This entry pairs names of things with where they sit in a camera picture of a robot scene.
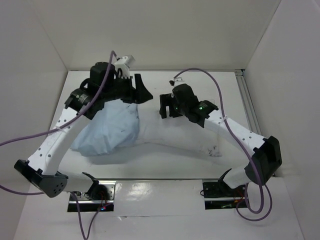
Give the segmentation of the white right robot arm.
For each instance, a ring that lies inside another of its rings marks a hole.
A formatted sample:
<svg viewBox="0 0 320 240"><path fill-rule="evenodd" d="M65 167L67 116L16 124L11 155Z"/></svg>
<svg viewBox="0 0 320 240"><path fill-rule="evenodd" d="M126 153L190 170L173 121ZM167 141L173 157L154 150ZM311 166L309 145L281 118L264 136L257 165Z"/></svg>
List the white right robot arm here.
<svg viewBox="0 0 320 240"><path fill-rule="evenodd" d="M185 116L190 122L218 134L248 156L247 166L227 170L220 177L218 190L223 196L230 196L237 187L250 182L264 186L281 166L277 138L256 134L224 115L212 102L198 100L189 85L184 83L174 87L171 93L161 94L159 101L159 114L163 119Z"/></svg>

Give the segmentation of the white pillow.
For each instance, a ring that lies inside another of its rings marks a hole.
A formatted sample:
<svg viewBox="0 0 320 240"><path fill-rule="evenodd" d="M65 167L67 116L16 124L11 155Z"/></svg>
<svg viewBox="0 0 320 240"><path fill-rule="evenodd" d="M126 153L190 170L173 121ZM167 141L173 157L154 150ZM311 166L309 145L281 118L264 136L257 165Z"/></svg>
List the white pillow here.
<svg viewBox="0 0 320 240"><path fill-rule="evenodd" d="M157 144L221 157L218 135L186 117L162 119L154 109L138 109L139 133L136 144Z"/></svg>

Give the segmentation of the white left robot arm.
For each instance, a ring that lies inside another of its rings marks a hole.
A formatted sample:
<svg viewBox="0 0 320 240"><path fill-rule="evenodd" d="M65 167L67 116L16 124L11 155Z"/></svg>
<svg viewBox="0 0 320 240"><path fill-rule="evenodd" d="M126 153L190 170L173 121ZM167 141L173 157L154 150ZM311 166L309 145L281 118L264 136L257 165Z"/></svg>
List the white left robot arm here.
<svg viewBox="0 0 320 240"><path fill-rule="evenodd" d="M68 176L59 165L76 135L104 108L106 102L121 100L142 104L153 99L139 73L130 76L123 66L97 62L89 78L73 90L55 125L40 147L26 160L17 160L14 169L50 198L65 191Z"/></svg>

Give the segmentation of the light blue pillowcase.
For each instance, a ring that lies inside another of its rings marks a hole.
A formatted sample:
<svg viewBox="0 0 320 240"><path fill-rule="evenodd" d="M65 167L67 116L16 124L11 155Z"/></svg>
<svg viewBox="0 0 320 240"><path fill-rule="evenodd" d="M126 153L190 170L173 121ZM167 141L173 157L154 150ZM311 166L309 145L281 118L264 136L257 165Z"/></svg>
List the light blue pillowcase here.
<svg viewBox="0 0 320 240"><path fill-rule="evenodd" d="M110 154L116 148L133 145L139 131L138 105L109 101L78 134L70 149L84 157Z"/></svg>

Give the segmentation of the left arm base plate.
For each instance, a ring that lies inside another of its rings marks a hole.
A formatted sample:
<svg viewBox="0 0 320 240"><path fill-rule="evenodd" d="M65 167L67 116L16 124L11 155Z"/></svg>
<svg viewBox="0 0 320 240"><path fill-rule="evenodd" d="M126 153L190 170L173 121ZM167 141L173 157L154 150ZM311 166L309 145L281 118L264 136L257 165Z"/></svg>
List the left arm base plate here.
<svg viewBox="0 0 320 240"><path fill-rule="evenodd" d="M116 182L111 180L100 180L99 187L94 196L75 191L81 213L113 212L115 200Z"/></svg>

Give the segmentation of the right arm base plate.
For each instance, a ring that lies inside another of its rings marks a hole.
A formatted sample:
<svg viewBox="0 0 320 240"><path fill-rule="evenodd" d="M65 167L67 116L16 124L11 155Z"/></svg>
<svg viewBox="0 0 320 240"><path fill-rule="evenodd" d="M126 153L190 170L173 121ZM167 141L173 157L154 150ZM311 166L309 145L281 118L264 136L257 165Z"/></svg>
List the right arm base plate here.
<svg viewBox="0 0 320 240"><path fill-rule="evenodd" d="M199 194L204 198L206 210L226 210L247 208L245 203L245 185L230 188L217 178L203 179Z"/></svg>

